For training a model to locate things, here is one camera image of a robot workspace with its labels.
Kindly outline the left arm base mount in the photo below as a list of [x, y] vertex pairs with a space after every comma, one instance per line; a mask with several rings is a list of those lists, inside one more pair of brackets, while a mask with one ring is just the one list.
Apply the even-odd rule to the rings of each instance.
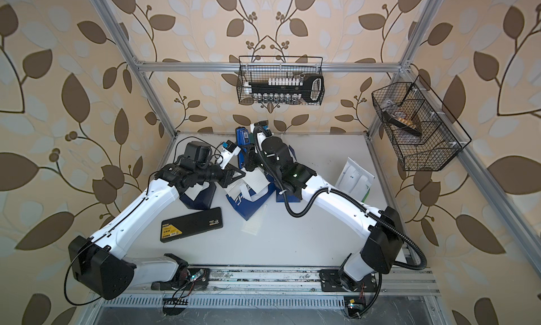
[[178, 264], [178, 268], [170, 281], [155, 281], [151, 285], [153, 291], [169, 291], [169, 290], [182, 290], [187, 288], [191, 284], [195, 286], [201, 286], [206, 288], [209, 284], [209, 275], [211, 270], [209, 268], [189, 268], [187, 261], [182, 258], [166, 253], [164, 255], [168, 259], [174, 260]]

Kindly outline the blue black stapler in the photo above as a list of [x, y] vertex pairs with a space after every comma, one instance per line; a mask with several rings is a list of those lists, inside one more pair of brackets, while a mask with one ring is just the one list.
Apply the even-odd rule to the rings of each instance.
[[238, 164], [239, 168], [245, 168], [245, 164], [248, 158], [249, 146], [251, 142], [249, 140], [249, 131], [245, 127], [237, 127], [235, 129], [236, 143], [240, 148], [240, 153], [238, 154]]

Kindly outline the dark blue bag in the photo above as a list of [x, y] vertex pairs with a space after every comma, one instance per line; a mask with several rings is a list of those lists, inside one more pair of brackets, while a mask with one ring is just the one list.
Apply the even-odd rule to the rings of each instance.
[[188, 208], [193, 210], [208, 210], [216, 192], [215, 183], [196, 184], [194, 187], [186, 190], [180, 196], [180, 201]]

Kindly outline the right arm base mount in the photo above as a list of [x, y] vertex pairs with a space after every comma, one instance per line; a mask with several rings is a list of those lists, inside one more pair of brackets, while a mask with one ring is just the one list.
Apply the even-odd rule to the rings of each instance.
[[344, 272], [344, 266], [347, 260], [351, 257], [352, 254], [349, 254], [348, 257], [344, 260], [339, 268], [334, 269], [321, 269], [318, 272], [321, 290], [326, 293], [331, 292], [351, 292], [351, 293], [360, 293], [360, 292], [376, 292], [377, 288], [377, 279], [375, 274], [369, 274], [363, 277], [361, 281], [355, 281], [353, 278], [350, 278]]

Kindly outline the green white bag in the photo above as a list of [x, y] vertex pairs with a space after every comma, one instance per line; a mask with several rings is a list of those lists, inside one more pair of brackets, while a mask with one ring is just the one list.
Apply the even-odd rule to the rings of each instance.
[[372, 173], [348, 158], [335, 187], [356, 200], [365, 202], [374, 179], [375, 176]]

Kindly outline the white receipt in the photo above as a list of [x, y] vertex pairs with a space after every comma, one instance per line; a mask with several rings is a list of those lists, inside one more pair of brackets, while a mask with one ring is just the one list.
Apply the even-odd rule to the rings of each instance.
[[266, 178], [265, 173], [260, 169], [247, 171], [242, 180], [256, 194], [263, 191], [263, 189], [267, 188], [269, 185], [269, 180]]
[[263, 225], [266, 209], [267, 204], [262, 205], [247, 221], [244, 222], [241, 231], [256, 236]]

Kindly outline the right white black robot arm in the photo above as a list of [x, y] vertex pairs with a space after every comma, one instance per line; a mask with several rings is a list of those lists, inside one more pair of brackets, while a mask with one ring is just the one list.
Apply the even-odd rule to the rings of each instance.
[[364, 204], [340, 191], [313, 169], [294, 161], [289, 147], [277, 136], [261, 129], [253, 133], [248, 167], [258, 167], [273, 179], [287, 213], [294, 218], [308, 214], [313, 206], [325, 209], [360, 237], [359, 251], [347, 256], [338, 270], [338, 282], [347, 291], [358, 291], [367, 276], [389, 274], [391, 268], [422, 271], [428, 261], [405, 233], [400, 215]]

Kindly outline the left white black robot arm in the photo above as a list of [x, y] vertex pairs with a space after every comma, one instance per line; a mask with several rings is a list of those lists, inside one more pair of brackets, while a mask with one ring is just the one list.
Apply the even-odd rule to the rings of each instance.
[[190, 142], [177, 160], [150, 177], [147, 189], [116, 218], [90, 237], [76, 237], [69, 245], [72, 276], [100, 298], [112, 300], [126, 289], [142, 284], [184, 288], [190, 282], [184, 271], [187, 262], [167, 253], [161, 257], [130, 259], [128, 250], [143, 230], [171, 203], [197, 184], [217, 183], [222, 188], [244, 177], [230, 164], [240, 148], [232, 141], [223, 144], [218, 160], [211, 145]]

